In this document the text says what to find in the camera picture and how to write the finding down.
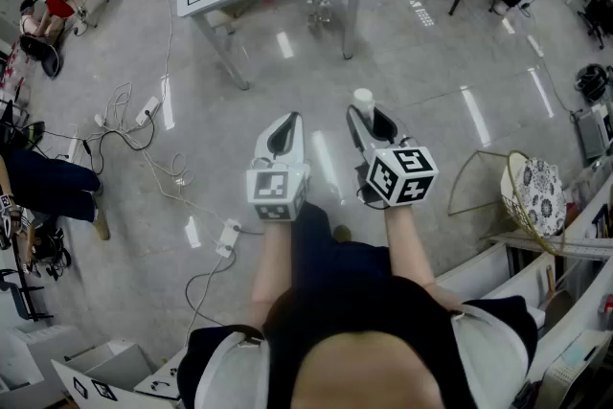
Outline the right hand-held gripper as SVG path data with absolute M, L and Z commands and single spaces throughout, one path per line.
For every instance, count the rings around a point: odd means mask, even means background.
M 361 111 L 350 104 L 347 124 L 355 147 L 365 154 L 365 164 L 358 168 L 356 193 L 368 207 L 410 206 L 424 201 L 439 169 L 426 147 L 410 146 L 403 123 L 384 107 L 374 108 L 374 121 L 367 124 Z

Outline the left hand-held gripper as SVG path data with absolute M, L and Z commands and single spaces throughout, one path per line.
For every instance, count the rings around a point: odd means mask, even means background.
M 261 221 L 293 221 L 307 200 L 309 179 L 303 117 L 290 112 L 257 139 L 256 156 L 246 171 L 247 202 Z

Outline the small white cylinder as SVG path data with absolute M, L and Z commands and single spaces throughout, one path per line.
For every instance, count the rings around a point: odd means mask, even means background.
M 371 122 L 374 120 L 375 99 L 373 93 L 369 89 L 358 88 L 353 91 L 353 106 L 365 119 Z

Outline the person's left forearm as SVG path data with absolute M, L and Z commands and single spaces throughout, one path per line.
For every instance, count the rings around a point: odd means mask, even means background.
M 269 314 L 292 287 L 292 223 L 265 222 L 251 293 L 251 325 L 265 334 Z

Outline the person's right forearm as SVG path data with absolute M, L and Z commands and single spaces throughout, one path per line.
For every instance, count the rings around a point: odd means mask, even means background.
M 419 285 L 447 310 L 458 309 L 463 300 L 435 281 L 411 207 L 390 207 L 384 211 L 384 219 L 392 273 Z

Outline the white power strip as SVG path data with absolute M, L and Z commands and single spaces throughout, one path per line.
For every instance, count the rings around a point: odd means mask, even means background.
M 144 105 L 142 110 L 138 113 L 135 118 L 135 122 L 137 126 L 145 125 L 151 117 L 154 116 L 157 107 L 159 106 L 159 100 L 156 97 L 151 97 L 148 102 Z
M 229 259 L 234 252 L 238 241 L 241 225 L 234 219 L 227 219 L 224 222 L 223 230 L 216 240 L 216 252 L 224 259 Z

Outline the person's dark trousers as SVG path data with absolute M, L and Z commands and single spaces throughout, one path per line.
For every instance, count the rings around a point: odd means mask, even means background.
M 292 284 L 298 288 L 392 275 L 386 247 L 335 239 L 327 213 L 314 204 L 303 205 L 291 225 L 291 240 Z

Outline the white shelf unit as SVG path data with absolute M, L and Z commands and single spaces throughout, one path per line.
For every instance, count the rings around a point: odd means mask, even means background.
M 522 297 L 540 338 L 521 401 L 533 409 L 592 407 L 597 389 L 581 389 L 595 375 L 613 342 L 613 173 L 565 233 L 542 251 L 517 230 L 438 277 L 463 298 Z

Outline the black and white patterned cushion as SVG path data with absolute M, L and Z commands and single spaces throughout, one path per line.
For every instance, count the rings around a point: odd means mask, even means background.
M 550 237 L 564 228 L 566 200 L 557 166 L 513 151 L 500 189 L 507 211 L 524 230 Z

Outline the person's black and white top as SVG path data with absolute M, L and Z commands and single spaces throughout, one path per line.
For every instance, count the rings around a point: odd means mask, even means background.
M 537 327 L 519 296 L 444 306 L 394 275 L 292 287 L 260 328 L 195 331 L 186 409 L 508 409 Z

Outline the grey computer case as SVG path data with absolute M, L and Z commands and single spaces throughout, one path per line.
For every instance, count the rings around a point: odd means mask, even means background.
M 605 154 L 613 144 L 613 123 L 607 103 L 598 102 L 572 114 L 583 155 L 591 160 Z

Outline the white drawer cabinet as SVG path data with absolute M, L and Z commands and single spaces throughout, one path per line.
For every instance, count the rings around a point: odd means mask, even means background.
M 79 409 L 185 409 L 177 372 L 186 351 L 152 370 L 137 344 L 112 340 L 52 364 Z

